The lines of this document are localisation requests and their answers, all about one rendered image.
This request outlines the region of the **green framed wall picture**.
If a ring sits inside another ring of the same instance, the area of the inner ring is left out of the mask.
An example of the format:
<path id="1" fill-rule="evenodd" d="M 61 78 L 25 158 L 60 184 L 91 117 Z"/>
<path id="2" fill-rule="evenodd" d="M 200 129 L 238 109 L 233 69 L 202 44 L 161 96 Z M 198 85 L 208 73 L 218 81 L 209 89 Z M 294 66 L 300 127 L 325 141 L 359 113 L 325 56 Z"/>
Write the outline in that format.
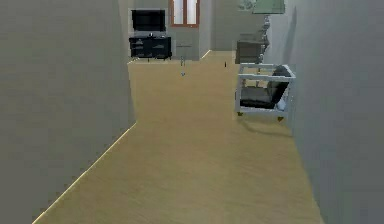
<path id="1" fill-rule="evenodd" d="M 239 0 L 238 9 L 242 11 L 252 11 L 257 0 Z"/>

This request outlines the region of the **brown framed window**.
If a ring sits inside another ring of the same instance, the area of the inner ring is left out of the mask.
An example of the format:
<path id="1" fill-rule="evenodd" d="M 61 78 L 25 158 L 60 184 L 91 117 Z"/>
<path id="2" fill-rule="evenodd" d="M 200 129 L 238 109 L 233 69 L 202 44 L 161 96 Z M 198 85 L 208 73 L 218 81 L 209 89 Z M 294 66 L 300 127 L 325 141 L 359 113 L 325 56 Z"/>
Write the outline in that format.
<path id="1" fill-rule="evenodd" d="M 197 28 L 200 0 L 169 0 L 170 24 L 173 27 Z"/>

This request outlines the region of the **green shade floor lamp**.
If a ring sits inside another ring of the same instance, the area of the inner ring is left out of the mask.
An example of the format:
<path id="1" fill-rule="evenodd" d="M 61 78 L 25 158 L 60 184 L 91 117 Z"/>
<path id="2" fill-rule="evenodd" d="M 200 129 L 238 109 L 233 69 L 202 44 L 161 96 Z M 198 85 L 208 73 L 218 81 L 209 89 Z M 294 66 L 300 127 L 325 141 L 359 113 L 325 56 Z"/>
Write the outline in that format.
<path id="1" fill-rule="evenodd" d="M 269 45 L 267 31 L 270 28 L 270 16 L 285 13 L 285 0 L 255 0 L 252 13 L 263 16 L 263 25 L 260 30 L 264 41 L 262 50 L 265 51 Z"/>

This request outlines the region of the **black television stand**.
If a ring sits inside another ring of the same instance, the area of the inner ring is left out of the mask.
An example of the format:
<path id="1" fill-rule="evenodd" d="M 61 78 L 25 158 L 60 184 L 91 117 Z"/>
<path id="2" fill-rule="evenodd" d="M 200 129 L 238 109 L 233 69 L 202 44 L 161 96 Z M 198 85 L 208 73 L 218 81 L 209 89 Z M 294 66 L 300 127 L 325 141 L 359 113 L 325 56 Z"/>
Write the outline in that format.
<path id="1" fill-rule="evenodd" d="M 172 58 L 170 36 L 134 36 L 129 38 L 131 56 L 136 58 Z"/>

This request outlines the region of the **black television set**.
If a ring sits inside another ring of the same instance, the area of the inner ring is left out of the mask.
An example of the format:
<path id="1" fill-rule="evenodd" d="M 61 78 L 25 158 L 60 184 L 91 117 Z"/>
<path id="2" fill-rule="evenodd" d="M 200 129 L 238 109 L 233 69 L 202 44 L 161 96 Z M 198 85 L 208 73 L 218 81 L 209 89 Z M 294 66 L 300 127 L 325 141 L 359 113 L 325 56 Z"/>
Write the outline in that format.
<path id="1" fill-rule="evenodd" d="M 165 11 L 133 10 L 132 23 L 135 31 L 165 31 Z"/>

